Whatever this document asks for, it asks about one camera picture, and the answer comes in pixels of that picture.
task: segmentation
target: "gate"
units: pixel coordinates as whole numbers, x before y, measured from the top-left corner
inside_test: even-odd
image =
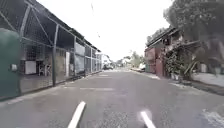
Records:
[[[19,95],[19,35],[0,28],[0,100]]]

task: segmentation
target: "tree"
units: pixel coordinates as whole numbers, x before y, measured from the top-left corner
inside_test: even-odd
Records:
[[[131,56],[131,64],[134,67],[139,67],[139,65],[142,63],[141,56],[139,56],[135,51],[132,53]]]
[[[196,58],[212,67],[224,64],[223,11],[223,0],[174,0],[164,17],[185,39],[200,42]]]

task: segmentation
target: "sky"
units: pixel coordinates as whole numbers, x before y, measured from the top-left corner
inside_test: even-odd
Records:
[[[144,55],[147,36],[169,27],[171,0],[37,0],[114,61]]]

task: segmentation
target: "white road marking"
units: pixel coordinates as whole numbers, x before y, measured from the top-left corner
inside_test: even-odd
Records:
[[[154,75],[154,74],[139,73],[139,72],[135,72],[135,71],[131,71],[131,72],[142,75],[142,76],[147,76],[151,79],[161,80],[157,75]]]
[[[83,101],[78,105],[78,107],[76,108],[75,113],[72,117],[72,120],[68,125],[68,128],[77,128],[78,123],[79,123],[79,121],[81,119],[81,116],[83,114],[83,111],[85,109],[85,106],[86,106],[86,103],[83,102]]]
[[[104,76],[108,76],[108,75],[99,75],[99,76],[102,76],[102,77],[104,77]]]
[[[156,75],[147,75],[149,78],[160,80],[160,78]]]
[[[170,83],[171,85],[177,86],[181,89],[185,88],[186,86],[182,85],[182,84],[176,84],[176,83]]]
[[[217,112],[206,112],[204,110],[203,115],[209,124],[216,128],[224,128],[224,117],[220,116]]]
[[[92,90],[92,91],[114,91],[113,88],[80,88],[80,90]]]
[[[145,111],[141,112],[142,119],[147,126],[147,128],[156,128],[155,125],[153,124],[152,120],[148,117],[147,113]]]

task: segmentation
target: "street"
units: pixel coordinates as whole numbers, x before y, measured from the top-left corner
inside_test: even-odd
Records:
[[[129,70],[105,71],[0,103],[1,128],[67,128],[79,102],[81,128],[224,128],[224,98]]]

